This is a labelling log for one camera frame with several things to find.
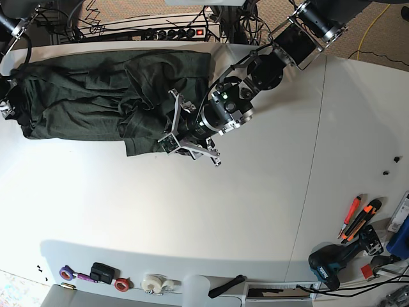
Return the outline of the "black power strip red switch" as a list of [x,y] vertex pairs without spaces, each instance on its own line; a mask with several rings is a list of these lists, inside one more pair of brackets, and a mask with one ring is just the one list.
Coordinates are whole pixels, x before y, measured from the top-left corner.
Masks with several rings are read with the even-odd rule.
[[174,41],[204,41],[204,28],[187,28],[187,29],[148,29],[143,32],[140,40],[158,41],[158,40],[174,40]]

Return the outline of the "dark green t-shirt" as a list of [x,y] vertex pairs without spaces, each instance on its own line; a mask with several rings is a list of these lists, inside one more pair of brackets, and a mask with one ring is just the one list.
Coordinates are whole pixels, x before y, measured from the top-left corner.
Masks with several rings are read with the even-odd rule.
[[211,67],[207,52],[72,54],[25,66],[8,100],[25,138],[123,141],[129,156],[161,152],[170,90],[199,105]]

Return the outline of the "red square tag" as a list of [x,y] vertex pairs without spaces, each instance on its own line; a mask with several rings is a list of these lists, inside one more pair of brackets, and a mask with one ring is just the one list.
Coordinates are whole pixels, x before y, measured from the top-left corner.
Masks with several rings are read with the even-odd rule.
[[371,279],[374,277],[374,272],[371,264],[367,264],[360,268],[361,273],[365,279]]

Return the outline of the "teal black cordless drill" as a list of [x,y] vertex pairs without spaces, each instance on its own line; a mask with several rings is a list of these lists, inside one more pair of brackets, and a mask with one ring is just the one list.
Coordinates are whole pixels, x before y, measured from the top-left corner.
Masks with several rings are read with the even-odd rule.
[[329,290],[336,291],[340,287],[337,277],[339,271],[363,251],[369,256],[383,253],[383,246],[372,225],[367,225],[359,233],[358,239],[348,245],[330,244],[311,253],[308,258],[309,267],[318,281],[324,283]]

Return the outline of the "orange black utility knife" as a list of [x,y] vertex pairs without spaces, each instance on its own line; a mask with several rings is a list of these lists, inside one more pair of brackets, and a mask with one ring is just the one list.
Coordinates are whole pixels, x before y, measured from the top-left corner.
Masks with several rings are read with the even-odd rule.
[[381,206],[382,202],[379,199],[373,199],[368,205],[366,205],[352,222],[346,233],[342,235],[341,244],[346,244],[347,242],[352,241],[364,225],[367,224],[377,213]]

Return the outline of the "purple tape roll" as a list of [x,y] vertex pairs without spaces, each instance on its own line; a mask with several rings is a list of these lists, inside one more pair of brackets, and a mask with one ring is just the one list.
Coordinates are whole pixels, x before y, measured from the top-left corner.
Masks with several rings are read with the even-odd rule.
[[60,268],[59,275],[66,281],[71,281],[75,278],[75,272],[68,265]]

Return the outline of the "red tape roll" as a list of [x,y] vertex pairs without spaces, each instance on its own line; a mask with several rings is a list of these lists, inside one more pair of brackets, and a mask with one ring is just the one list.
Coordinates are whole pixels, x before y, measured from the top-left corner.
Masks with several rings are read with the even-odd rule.
[[114,287],[120,292],[127,292],[130,288],[130,280],[128,278],[118,278],[114,282]]

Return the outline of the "white plastic cup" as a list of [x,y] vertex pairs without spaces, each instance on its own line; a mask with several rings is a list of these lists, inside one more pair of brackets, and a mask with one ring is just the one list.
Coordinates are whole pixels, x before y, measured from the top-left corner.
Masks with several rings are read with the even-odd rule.
[[182,283],[182,306],[205,307],[210,291],[210,281],[202,275],[187,276]]

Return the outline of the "blue box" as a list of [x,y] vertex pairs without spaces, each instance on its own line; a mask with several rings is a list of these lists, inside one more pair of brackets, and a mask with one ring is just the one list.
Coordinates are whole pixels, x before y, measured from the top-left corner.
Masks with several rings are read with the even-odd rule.
[[407,217],[398,232],[392,236],[391,240],[387,244],[387,251],[402,260],[408,259],[409,257],[408,227],[409,220]]

